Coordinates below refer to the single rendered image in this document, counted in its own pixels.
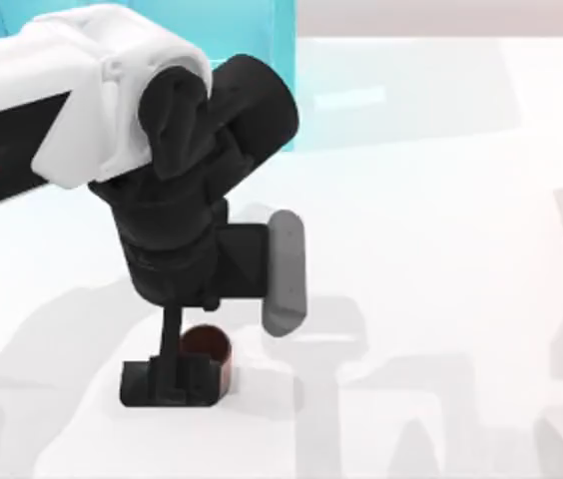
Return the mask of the brown cup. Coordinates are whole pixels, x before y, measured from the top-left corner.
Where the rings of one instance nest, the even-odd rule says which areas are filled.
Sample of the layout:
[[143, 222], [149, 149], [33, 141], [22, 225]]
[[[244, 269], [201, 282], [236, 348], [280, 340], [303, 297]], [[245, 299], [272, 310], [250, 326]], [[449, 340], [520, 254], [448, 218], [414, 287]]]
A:
[[233, 345], [228, 335], [212, 324], [200, 324], [188, 329], [181, 338], [182, 352], [205, 355], [216, 368], [217, 380], [212, 380], [223, 398], [231, 388], [233, 376]]

